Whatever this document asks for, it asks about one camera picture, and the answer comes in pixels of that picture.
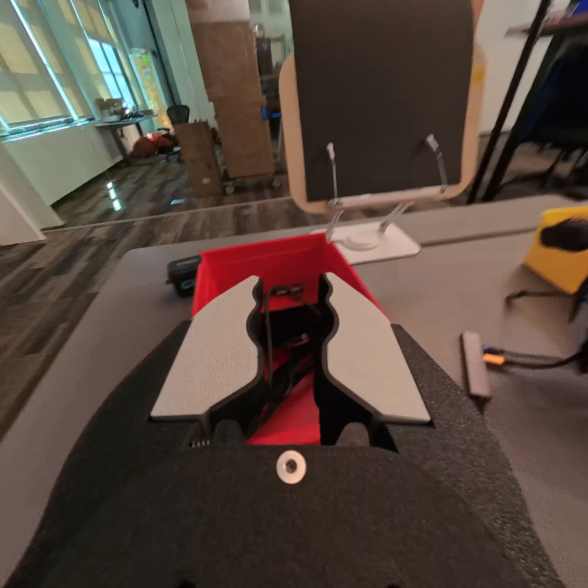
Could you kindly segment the large window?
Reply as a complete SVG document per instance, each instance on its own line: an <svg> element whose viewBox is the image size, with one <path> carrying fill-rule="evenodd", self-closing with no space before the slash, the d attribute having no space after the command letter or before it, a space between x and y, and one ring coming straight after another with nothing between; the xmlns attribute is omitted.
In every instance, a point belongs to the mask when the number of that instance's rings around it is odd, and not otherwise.
<svg viewBox="0 0 588 588"><path fill-rule="evenodd" d="M139 112L109 1L1 1L1 141Z"/></svg>

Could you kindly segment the orange bags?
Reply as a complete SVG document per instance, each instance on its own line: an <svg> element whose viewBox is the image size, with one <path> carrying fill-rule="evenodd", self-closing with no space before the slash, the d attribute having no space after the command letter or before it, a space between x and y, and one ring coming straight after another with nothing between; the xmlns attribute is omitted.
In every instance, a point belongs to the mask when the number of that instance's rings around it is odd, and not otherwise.
<svg viewBox="0 0 588 588"><path fill-rule="evenodd" d="M174 143L168 138L167 134L155 132L137 138L129 156L137 160L149 159L155 156L170 155L174 150Z"/></svg>

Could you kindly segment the blue fabric chair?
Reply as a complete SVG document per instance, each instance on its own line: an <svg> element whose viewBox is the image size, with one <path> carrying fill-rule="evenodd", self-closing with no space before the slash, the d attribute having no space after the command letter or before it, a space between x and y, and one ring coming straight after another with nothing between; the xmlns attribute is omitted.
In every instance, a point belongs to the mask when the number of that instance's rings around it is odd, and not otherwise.
<svg viewBox="0 0 588 588"><path fill-rule="evenodd" d="M523 123L518 144L587 148L587 45L557 59Z"/></svg>

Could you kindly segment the braided cable orange plug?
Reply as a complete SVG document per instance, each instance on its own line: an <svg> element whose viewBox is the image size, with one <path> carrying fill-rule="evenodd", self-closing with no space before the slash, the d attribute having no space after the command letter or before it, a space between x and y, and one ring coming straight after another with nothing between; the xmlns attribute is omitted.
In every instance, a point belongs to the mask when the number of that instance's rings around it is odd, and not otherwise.
<svg viewBox="0 0 588 588"><path fill-rule="evenodd" d="M577 353L571 357L565 359L559 359L552 362L539 362L538 360L522 360L514 357L496 355L485 353L482 356L483 362L495 366L514 366L522 369L529 370L548 370L556 369L569 365L576 366L577 370L581 373L587 373L587 357L581 353Z"/></svg>

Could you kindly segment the yellow plastic bin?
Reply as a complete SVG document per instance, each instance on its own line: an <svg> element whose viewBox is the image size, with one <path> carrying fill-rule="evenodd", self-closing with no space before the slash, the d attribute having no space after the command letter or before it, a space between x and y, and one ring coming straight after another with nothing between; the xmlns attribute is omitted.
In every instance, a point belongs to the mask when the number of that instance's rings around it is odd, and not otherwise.
<svg viewBox="0 0 588 588"><path fill-rule="evenodd" d="M587 279L587 250L566 251L544 245L542 233L564 221L586 221L587 205L549 209L541 214L524 265L548 284L567 294L575 294Z"/></svg>

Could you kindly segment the red plastic bin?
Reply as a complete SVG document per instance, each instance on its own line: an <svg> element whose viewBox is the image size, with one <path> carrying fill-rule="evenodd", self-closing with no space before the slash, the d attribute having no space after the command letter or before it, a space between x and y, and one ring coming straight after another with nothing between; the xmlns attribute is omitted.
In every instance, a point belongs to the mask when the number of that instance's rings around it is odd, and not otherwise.
<svg viewBox="0 0 588 588"><path fill-rule="evenodd" d="M201 256L192 316L247 277L262 280L259 341L272 398L247 429L248 443L321 445L313 394L322 339L319 277L333 272L382 307L336 246L319 234L225 247Z"/></svg>

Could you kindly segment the black board wooden rim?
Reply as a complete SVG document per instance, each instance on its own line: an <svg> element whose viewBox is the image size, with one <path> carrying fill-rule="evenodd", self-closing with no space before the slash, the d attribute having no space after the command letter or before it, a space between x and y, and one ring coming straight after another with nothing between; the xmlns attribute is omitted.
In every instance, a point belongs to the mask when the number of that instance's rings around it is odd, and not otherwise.
<svg viewBox="0 0 588 588"><path fill-rule="evenodd" d="M449 200L473 179L484 1L289 1L279 90L290 195L342 205Z"/></svg>

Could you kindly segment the black charger box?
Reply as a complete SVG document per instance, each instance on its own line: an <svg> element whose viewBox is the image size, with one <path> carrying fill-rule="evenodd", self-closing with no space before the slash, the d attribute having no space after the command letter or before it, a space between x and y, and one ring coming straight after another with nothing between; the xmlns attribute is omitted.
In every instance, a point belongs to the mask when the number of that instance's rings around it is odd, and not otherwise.
<svg viewBox="0 0 588 588"><path fill-rule="evenodd" d="M173 286L179 297L192 298L201 262L202 256L200 254L169 262L166 267L165 283Z"/></svg>

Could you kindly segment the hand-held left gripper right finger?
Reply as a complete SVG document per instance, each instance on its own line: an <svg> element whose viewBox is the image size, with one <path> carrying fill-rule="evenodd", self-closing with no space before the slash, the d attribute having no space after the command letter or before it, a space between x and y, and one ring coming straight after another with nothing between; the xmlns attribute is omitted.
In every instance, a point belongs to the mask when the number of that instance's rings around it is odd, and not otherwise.
<svg viewBox="0 0 588 588"><path fill-rule="evenodd" d="M386 314L333 272L319 277L322 316L313 394L320 444L333 446L347 425L386 444L388 425L431 427L422 398Z"/></svg>

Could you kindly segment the black floor stand pole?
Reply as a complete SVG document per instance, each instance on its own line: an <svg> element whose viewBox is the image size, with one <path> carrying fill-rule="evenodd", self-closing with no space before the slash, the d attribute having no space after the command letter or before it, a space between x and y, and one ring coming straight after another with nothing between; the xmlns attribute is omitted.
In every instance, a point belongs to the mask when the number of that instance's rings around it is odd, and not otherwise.
<svg viewBox="0 0 588 588"><path fill-rule="evenodd" d="M518 91L518 87L521 83L523 74L525 73L525 69L530 60L533 48L537 42L541 28L546 20L552 2L553 1L540 1L533 21L530 25L526 27L525 43L521 50L520 56L518 57L518 62L514 69L511 81L504 96L500 110L497 114L495 125L492 131L490 132L488 143L486 144L483 155L481 157L481 162L477 167L477 172L474 177L472 187L467 196L465 205L472 205L476 202L477 193L481 187L481 183L484 179L486 171L488 170L490 161L493 156L493 152L495 151L498 140L500 139L500 136L502 134L504 123L511 110L511 106Z"/></svg>

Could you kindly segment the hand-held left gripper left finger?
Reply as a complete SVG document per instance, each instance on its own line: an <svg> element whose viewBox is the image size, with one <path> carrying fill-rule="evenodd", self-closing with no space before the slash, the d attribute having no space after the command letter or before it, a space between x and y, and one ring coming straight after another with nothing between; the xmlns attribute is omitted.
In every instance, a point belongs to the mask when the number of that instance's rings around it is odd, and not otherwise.
<svg viewBox="0 0 588 588"><path fill-rule="evenodd" d="M265 405L262 302L262 280L249 276L194 315L152 420L199 422L206 436L223 420L247 431Z"/></svg>

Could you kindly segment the grey usb hub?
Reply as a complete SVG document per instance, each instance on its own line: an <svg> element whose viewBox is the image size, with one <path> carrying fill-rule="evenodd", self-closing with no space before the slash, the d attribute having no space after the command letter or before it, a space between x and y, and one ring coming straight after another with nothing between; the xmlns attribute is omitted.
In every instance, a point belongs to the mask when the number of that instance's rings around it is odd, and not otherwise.
<svg viewBox="0 0 588 588"><path fill-rule="evenodd" d="M483 413L492 398L488 369L483 360L481 337L466 330L460 335L465 389L469 398Z"/></svg>

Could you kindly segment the cardboard boxes stack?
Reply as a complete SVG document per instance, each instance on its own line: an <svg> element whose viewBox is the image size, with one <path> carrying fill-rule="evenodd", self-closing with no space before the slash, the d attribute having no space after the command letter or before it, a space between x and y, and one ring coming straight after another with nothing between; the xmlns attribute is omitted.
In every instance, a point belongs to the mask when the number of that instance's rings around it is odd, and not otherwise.
<svg viewBox="0 0 588 588"><path fill-rule="evenodd" d="M269 180L275 162L248 2L185 4L229 180Z"/></svg>

